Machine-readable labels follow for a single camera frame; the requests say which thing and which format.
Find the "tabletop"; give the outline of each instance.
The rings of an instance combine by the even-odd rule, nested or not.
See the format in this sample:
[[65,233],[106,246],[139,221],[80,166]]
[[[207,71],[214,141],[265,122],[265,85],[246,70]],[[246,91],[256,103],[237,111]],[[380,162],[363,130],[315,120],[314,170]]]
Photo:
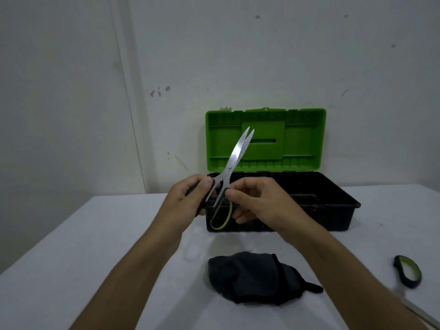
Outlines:
[[[423,272],[406,298],[440,319],[440,194],[421,185],[345,187],[362,206],[333,235],[387,287],[393,257]],[[0,276],[0,329],[68,329],[113,266],[150,225],[165,194],[92,198]],[[276,233],[208,233],[204,217],[186,230],[151,292],[138,329],[346,329],[326,293],[305,292],[282,306],[236,305],[209,285],[211,257],[275,253],[306,281],[310,266]]]

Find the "person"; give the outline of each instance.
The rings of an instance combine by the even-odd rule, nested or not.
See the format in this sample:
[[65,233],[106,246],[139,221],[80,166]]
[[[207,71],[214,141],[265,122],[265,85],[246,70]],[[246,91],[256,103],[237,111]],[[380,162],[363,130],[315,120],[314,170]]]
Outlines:
[[[171,187],[150,227],[113,268],[71,330],[136,327],[157,277],[211,186],[211,177],[194,175]],[[225,195],[239,204],[233,214],[237,223],[258,217],[302,254],[349,329],[426,329],[272,178],[242,178]]]

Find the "green toolbox lid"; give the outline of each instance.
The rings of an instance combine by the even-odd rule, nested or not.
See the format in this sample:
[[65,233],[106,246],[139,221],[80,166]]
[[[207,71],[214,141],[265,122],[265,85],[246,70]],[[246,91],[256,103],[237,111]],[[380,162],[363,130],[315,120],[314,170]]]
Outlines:
[[321,165],[325,123],[325,109],[208,111],[208,170],[223,171],[248,126],[255,133],[236,172],[317,170]]

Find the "toolbox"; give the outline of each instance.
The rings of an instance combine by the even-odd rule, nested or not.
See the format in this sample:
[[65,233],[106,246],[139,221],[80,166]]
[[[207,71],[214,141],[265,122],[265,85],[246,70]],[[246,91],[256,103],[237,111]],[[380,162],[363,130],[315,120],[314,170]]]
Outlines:
[[[231,176],[231,183],[247,176],[272,177],[301,208],[329,231],[346,231],[360,203],[327,177],[314,170],[321,164],[325,109],[284,110],[262,108],[206,113],[206,160],[209,174],[221,172],[243,131],[255,129],[253,138]],[[237,224],[228,221],[229,200],[224,199],[215,218],[214,202],[206,201],[206,228],[210,232],[272,231],[260,220]]]

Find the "person's right thumb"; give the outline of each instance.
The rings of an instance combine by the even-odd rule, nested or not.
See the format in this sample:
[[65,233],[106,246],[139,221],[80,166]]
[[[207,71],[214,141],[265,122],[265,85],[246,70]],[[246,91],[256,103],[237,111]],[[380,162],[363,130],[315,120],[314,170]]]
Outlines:
[[239,205],[243,205],[243,206],[247,207],[248,209],[250,209],[251,211],[254,210],[254,208],[256,207],[256,205],[258,203],[258,198],[251,197],[248,194],[245,194],[241,191],[234,190],[234,189],[227,189],[225,192],[225,196],[230,201],[232,201],[236,204],[239,204]]

